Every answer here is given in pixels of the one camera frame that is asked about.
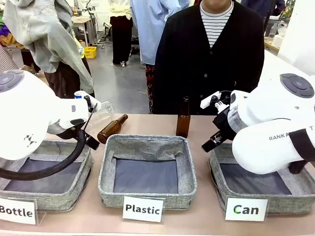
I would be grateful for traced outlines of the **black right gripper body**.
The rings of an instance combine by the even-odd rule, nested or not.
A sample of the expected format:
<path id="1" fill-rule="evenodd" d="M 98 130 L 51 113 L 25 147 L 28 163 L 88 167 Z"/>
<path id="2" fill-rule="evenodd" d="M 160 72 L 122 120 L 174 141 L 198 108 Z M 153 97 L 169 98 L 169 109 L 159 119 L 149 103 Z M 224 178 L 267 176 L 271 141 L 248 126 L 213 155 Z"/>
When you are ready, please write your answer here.
<path id="1" fill-rule="evenodd" d="M 233 141 L 234 131 L 228 123 L 229 108 L 221 111 L 213 120 L 213 124 L 218 128 L 218 132 L 214 135 L 216 142 L 224 142 L 226 140 Z"/>

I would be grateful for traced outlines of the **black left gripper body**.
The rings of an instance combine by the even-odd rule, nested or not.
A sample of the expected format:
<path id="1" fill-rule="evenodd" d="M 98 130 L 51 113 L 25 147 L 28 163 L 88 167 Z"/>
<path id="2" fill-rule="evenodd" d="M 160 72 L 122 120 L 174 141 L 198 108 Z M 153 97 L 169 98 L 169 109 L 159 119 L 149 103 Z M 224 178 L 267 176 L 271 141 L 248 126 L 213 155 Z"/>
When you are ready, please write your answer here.
<path id="1" fill-rule="evenodd" d="M 54 123 L 48 126 L 48 133 L 56 135 L 64 140 L 75 139 L 78 141 L 79 139 L 82 139 L 86 141 L 85 132 L 82 130 L 82 126 L 84 124 L 85 123 L 77 124 L 71 128 L 65 129 L 62 128 L 58 123 Z"/>

